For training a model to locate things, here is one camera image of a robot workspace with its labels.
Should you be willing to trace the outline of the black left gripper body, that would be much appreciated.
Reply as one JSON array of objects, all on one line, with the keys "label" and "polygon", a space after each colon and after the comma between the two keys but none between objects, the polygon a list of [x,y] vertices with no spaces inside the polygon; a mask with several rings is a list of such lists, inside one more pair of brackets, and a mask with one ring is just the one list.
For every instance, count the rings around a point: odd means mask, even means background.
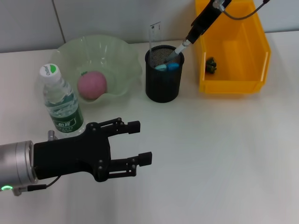
[{"label": "black left gripper body", "polygon": [[34,144],[34,171],[39,180],[87,172],[95,181],[104,182],[110,161],[107,135],[95,122],[78,136]]}]

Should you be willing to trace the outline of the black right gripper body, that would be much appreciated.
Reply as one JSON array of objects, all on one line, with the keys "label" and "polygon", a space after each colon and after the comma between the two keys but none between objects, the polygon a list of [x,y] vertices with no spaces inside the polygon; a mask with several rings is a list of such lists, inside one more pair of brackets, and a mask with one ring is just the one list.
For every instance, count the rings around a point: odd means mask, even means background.
[{"label": "black right gripper body", "polygon": [[[231,3],[232,0],[219,0],[224,6],[224,9]],[[213,6],[214,0],[209,1],[207,6],[202,11],[202,21],[204,23],[214,23],[220,16],[221,11]]]}]

